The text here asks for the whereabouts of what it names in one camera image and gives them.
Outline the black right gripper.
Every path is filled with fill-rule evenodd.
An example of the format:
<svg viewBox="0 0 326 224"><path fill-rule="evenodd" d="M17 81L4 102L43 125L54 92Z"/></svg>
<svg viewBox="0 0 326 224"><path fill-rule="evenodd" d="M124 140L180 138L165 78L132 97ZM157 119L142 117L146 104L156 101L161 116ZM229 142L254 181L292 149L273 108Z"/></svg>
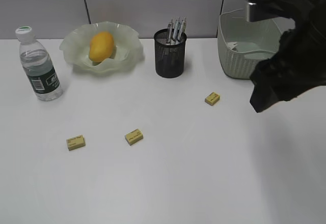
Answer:
<svg viewBox="0 0 326 224"><path fill-rule="evenodd" d="M325 86L325 0L302 0L295 28L285 31L278 51L250 76L250 104L263 112L318 86Z"/></svg>

